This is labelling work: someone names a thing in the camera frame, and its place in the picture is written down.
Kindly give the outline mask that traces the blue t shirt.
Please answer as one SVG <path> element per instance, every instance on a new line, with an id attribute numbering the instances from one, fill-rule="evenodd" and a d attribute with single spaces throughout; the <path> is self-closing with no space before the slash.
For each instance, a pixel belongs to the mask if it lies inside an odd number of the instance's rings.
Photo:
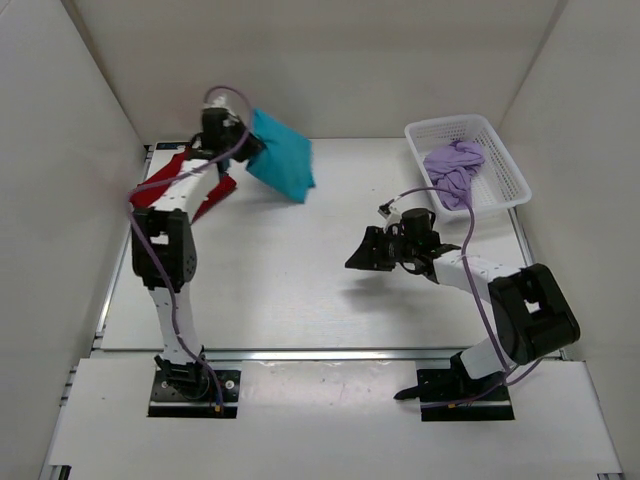
<path id="1" fill-rule="evenodd" d="M 315 187 L 311 141 L 260 109 L 253 110 L 253 134 L 265 149 L 246 171 L 292 202 L 303 204 Z"/>

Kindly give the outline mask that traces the red t shirt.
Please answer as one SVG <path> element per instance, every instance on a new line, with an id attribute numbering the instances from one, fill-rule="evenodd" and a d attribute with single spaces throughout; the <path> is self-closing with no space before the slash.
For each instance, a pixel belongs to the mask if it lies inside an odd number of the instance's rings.
<path id="1" fill-rule="evenodd" d="M 207 163 L 204 158 L 196 158 L 190 148 L 174 154 L 130 193 L 130 204 L 136 209 L 178 209 L 191 223 L 197 221 L 237 188 L 228 173 L 220 173 L 216 166 L 205 167 Z"/>

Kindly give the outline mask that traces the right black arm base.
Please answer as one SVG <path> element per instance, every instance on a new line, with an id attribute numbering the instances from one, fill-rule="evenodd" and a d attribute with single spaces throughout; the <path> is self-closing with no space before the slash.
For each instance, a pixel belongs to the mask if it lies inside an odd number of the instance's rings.
<path id="1" fill-rule="evenodd" d="M 504 375 L 472 379 L 460 365 L 420 368 L 417 384 L 398 391 L 399 402 L 418 399 L 422 422 L 512 421 L 515 414 Z"/>

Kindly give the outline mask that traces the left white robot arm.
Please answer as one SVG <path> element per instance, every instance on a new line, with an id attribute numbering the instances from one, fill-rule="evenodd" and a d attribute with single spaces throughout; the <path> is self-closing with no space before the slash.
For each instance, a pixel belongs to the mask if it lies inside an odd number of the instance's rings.
<path id="1" fill-rule="evenodd" d="M 130 196 L 132 266 L 154 301 L 163 338 L 156 363 L 188 400 L 202 398 L 210 386 L 190 303 L 197 269 L 192 223 L 236 189 L 229 162 L 244 162 L 265 149 L 227 107 L 206 106 L 201 125 L 184 150 Z"/>

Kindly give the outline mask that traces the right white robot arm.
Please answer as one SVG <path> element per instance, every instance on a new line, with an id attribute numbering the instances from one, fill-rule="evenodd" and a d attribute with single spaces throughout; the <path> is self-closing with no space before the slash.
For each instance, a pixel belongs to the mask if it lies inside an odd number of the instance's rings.
<path id="1" fill-rule="evenodd" d="M 478 307 L 489 304 L 481 318 L 488 337 L 453 360 L 449 387 L 460 399 L 480 393 L 486 378 L 576 343 L 578 321 L 551 270 L 540 263 L 510 267 L 471 256 L 464 246 L 442 242 L 435 215 L 426 208 L 399 213 L 381 210 L 383 227 L 369 226 L 346 261 L 352 270 L 407 273 L 471 294 Z"/>

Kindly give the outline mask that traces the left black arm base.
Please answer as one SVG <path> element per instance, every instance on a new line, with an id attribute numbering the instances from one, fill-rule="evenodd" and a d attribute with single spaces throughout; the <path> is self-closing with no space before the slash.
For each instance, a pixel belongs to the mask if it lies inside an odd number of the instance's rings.
<path id="1" fill-rule="evenodd" d="M 239 369 L 215 369 L 220 384 L 199 363 L 175 365 L 156 355 L 149 396 L 151 418 L 235 419 L 241 390 Z"/>

